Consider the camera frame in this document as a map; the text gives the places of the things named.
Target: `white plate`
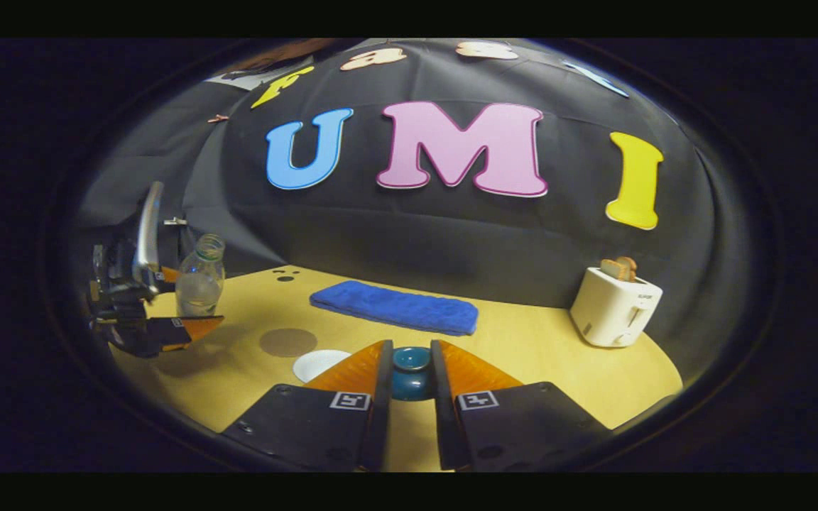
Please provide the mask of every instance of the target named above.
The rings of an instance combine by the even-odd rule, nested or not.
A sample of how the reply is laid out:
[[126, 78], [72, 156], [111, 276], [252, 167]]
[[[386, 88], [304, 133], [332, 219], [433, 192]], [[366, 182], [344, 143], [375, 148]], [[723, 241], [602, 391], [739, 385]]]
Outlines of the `white plate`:
[[303, 383], [310, 382], [327, 369], [343, 362], [351, 353], [338, 349], [319, 349], [299, 356], [293, 365], [293, 373]]

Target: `wooden table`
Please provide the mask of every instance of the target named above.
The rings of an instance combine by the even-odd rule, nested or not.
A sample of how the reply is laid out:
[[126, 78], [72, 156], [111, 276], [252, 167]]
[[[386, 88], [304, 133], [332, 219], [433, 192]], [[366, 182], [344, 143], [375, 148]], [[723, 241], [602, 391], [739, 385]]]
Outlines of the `wooden table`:
[[[227, 279], [217, 307], [224, 323], [205, 339], [154, 359], [113, 347], [116, 362], [150, 398], [215, 432], [227, 428], [271, 386], [302, 385], [292, 372], [298, 356], [275, 356], [262, 347], [262, 339], [279, 339], [285, 329], [303, 341], [312, 334], [314, 349], [350, 353], [382, 339], [393, 339], [395, 347], [428, 347], [432, 339], [444, 339], [525, 384], [554, 383], [609, 428], [682, 389], [675, 365], [646, 334], [624, 348], [593, 347], [581, 340], [566, 309], [452, 297], [478, 308], [478, 326], [473, 336], [445, 336], [344, 316], [309, 303], [312, 293], [349, 279], [293, 265]], [[150, 317], [175, 316], [175, 295], [159, 295], [147, 309]], [[434, 400], [394, 400], [391, 421], [387, 470], [440, 471]]]

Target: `yellow letter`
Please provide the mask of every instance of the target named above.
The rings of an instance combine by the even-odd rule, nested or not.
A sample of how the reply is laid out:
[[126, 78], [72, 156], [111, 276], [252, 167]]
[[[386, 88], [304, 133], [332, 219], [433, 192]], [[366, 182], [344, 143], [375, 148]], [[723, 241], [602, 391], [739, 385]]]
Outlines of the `yellow letter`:
[[503, 60], [519, 58], [519, 55], [514, 54], [509, 46], [499, 45], [499, 43], [459, 43], [457, 53], [465, 56], [481, 56], [484, 58], [500, 58]]
[[315, 68], [314, 65], [309, 65], [309, 67], [306, 67], [305, 69], [299, 69], [296, 72], [290, 72], [290, 74], [286, 75], [285, 77], [273, 80], [272, 83], [270, 83], [270, 87], [267, 87], [267, 90], [263, 91], [263, 96], [261, 96], [259, 100], [255, 101], [254, 104], [252, 104], [251, 106], [252, 109], [258, 106], [259, 104], [266, 103], [267, 101], [270, 101], [271, 99], [280, 96], [280, 90], [289, 87], [289, 85], [295, 84], [295, 81], [298, 80], [298, 77], [300, 75], [304, 75], [306, 72], [311, 72], [314, 70], [314, 68]]
[[621, 191], [608, 203], [604, 212], [608, 218], [627, 226], [647, 231], [655, 229], [655, 183], [658, 164], [665, 158], [652, 143], [626, 133], [611, 133], [611, 142], [621, 149], [623, 172]]
[[403, 55], [403, 50], [400, 48], [386, 48], [383, 50], [374, 50], [361, 55], [355, 55], [340, 67], [341, 71], [351, 71], [366, 65], [372, 64], [390, 64], [397, 60], [403, 60], [406, 55]]

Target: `blue letter u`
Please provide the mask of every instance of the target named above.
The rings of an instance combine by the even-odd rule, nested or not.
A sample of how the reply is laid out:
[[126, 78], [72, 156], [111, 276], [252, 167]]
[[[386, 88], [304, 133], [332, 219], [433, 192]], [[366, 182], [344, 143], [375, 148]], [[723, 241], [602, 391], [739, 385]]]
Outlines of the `blue letter u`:
[[317, 154], [311, 165], [295, 168], [292, 164], [293, 139], [302, 129], [295, 121], [276, 127], [267, 133], [267, 180], [283, 190], [314, 187], [334, 172], [340, 159], [340, 142], [343, 137], [343, 121], [353, 114], [351, 108], [339, 108], [324, 112], [312, 120], [318, 127]]

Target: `brown circle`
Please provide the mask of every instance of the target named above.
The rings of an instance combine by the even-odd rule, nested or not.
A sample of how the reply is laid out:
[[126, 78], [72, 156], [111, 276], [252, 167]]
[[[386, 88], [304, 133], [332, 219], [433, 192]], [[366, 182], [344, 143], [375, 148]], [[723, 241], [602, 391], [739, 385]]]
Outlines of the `brown circle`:
[[302, 356], [314, 351], [317, 337], [308, 330], [280, 328], [261, 336], [261, 349], [273, 356]]

